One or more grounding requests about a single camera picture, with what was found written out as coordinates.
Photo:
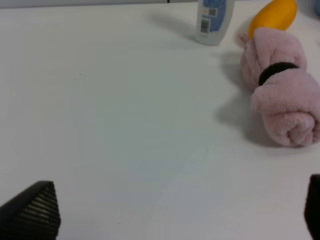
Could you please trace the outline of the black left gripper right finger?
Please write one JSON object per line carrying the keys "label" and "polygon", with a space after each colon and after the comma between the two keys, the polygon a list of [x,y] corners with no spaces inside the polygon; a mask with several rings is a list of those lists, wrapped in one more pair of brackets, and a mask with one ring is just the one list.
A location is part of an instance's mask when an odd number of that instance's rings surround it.
{"label": "black left gripper right finger", "polygon": [[320,240],[320,175],[312,174],[304,207],[304,220],[313,240]]}

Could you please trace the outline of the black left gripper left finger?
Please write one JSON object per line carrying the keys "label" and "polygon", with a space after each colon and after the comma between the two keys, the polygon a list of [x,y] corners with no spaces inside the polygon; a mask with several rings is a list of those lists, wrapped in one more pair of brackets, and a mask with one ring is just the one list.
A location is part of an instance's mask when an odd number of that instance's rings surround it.
{"label": "black left gripper left finger", "polygon": [[40,180],[0,206],[2,240],[55,240],[61,216],[55,185]]}

